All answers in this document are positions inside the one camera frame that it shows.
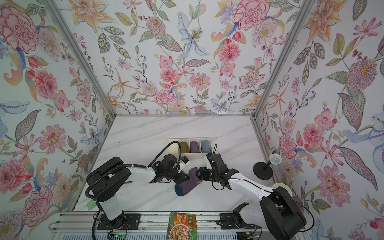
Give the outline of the purple yellow teal sock pair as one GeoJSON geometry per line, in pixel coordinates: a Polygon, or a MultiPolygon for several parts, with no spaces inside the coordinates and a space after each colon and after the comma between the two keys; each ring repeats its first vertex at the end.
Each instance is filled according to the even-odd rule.
{"type": "Polygon", "coordinates": [[[197,172],[198,172],[197,167],[192,168],[188,174],[190,179],[180,183],[179,185],[175,185],[175,193],[177,196],[180,196],[180,197],[185,196],[201,183],[201,180],[199,179],[197,172]]]}

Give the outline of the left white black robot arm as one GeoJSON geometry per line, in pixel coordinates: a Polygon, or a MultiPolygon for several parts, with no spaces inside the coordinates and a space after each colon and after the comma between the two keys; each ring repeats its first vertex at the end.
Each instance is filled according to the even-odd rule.
{"type": "Polygon", "coordinates": [[[85,195],[96,202],[109,221],[114,221],[124,213],[116,193],[126,182],[181,184],[189,179],[174,155],[166,155],[149,166],[126,164],[121,158],[113,157],[87,177],[85,195]]]}

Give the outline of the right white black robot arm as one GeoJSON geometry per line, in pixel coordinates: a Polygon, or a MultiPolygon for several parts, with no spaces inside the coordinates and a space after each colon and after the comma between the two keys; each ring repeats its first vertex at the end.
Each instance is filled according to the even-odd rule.
{"type": "Polygon", "coordinates": [[[267,228],[276,240],[290,240],[304,229],[307,220],[285,187],[266,187],[228,169],[220,154],[208,153],[205,158],[211,167],[198,170],[200,180],[219,183],[253,201],[239,211],[245,224],[267,228]]]}

